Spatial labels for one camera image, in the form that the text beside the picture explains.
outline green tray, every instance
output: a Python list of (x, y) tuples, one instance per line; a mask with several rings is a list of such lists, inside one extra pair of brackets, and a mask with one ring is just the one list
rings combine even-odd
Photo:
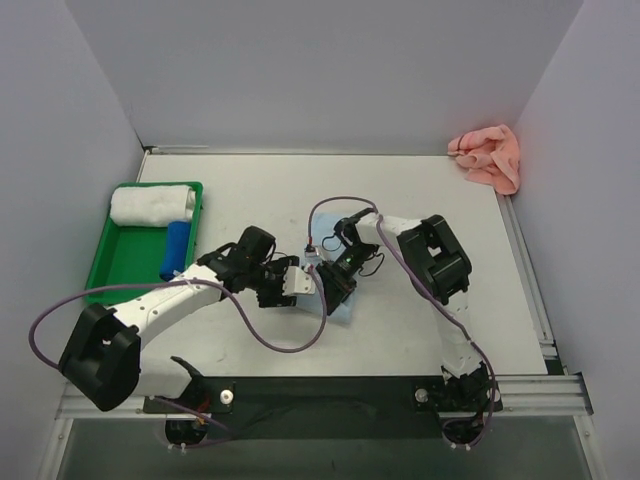
[[(202, 207), (200, 182), (122, 183), (118, 187), (152, 187), (154, 185), (189, 185), (196, 192), (196, 205), (191, 220), (191, 233), (185, 267), (193, 263), (196, 232)], [(87, 288), (120, 283), (161, 282), (159, 272), (164, 259), (167, 228), (119, 227), (107, 212), (100, 243), (87, 280)], [(120, 290), (88, 295), (89, 303), (113, 305), (128, 302), (148, 290)]]

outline black mount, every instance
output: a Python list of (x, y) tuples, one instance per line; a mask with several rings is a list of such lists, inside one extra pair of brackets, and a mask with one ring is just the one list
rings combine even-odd
[(356, 273), (378, 252), (377, 245), (362, 243), (356, 230), (356, 223), (372, 212), (372, 208), (367, 208), (336, 223), (333, 232), (346, 248), (335, 261), (324, 261), (316, 267), (322, 279), (328, 315), (354, 292), (358, 286)]
[(398, 235), (398, 246), (407, 266), (443, 305), (455, 293), (469, 288), (471, 262), (440, 215), (402, 232)]

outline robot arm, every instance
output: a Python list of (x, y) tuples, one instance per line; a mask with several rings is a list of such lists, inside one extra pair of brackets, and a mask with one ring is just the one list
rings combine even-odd
[[(334, 233), (346, 249), (335, 262), (318, 267), (330, 311), (355, 289), (353, 275), (362, 263), (384, 245), (377, 222), (378, 215), (365, 209), (336, 224)], [(467, 305), (471, 262), (447, 222), (439, 215), (426, 220), (385, 216), (382, 230), (422, 284), (471, 332)], [(437, 311), (435, 316), (443, 369), (456, 378), (478, 370), (482, 360), (462, 331)]]
[[(297, 294), (312, 294), (315, 285), (299, 267), (299, 258), (272, 260), (275, 238), (248, 227), (237, 244), (204, 255), (184, 273), (129, 302), (85, 308), (58, 362), (60, 372), (103, 411), (120, 405), (136, 389), (140, 353), (155, 337), (196, 310), (224, 299), (208, 281), (231, 293), (255, 290), (260, 307), (293, 306)], [(164, 394), (178, 397), (191, 381), (188, 372), (163, 383)]]
[[(346, 249), (336, 261), (324, 261), (316, 268), (328, 314), (355, 290), (355, 274), (383, 244), (376, 230), (377, 220), (378, 215), (367, 209), (336, 224), (336, 236)], [(385, 217), (383, 230), (422, 284), (470, 330), (466, 292), (471, 264), (444, 219)], [(300, 269), (300, 259), (285, 256), (272, 260), (274, 249), (275, 238), (252, 226), (237, 244), (225, 245), (198, 259), (173, 280), (178, 283), (173, 288), (156, 289), (110, 308), (89, 305), (60, 358), (60, 372), (98, 408), (111, 410), (136, 390), (141, 375), (140, 353), (150, 341), (199, 308), (224, 300), (220, 290), (194, 281), (222, 285), (231, 293), (249, 288), (256, 291), (263, 308), (294, 306), (296, 295), (313, 294), (314, 284)], [(486, 368), (462, 332), (441, 315), (436, 318), (445, 378), (449, 375), (464, 382), (480, 376), (484, 382)], [(179, 397), (190, 381), (183, 375), (163, 392), (145, 393)]]

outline black base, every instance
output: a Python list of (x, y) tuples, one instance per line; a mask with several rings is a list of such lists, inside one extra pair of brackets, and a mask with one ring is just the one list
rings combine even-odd
[[(462, 402), (441, 376), (205, 377), (202, 382), (211, 398), (205, 411), (227, 425), (234, 439), (436, 438), (441, 436), (436, 411), (473, 415), (486, 401), (485, 396)], [(429, 394), (425, 403), (416, 400), (421, 388)], [(233, 390), (231, 406), (219, 402), (223, 389)], [(496, 407), (501, 410), (502, 404)], [(143, 410), (176, 413), (149, 399)], [(209, 429), (209, 438), (227, 436)]]

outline screw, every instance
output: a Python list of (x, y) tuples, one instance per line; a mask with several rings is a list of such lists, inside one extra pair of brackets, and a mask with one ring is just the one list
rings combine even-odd
[[(487, 398), (491, 398), (491, 388), (487, 390)], [(493, 398), (494, 403), (500, 401), (500, 390), (496, 390), (496, 396)]]
[(419, 388), (416, 390), (415, 397), (418, 403), (426, 403), (429, 399), (429, 394), (424, 388)]
[(233, 392), (231, 390), (223, 390), (220, 392), (220, 403), (230, 405), (233, 402)]

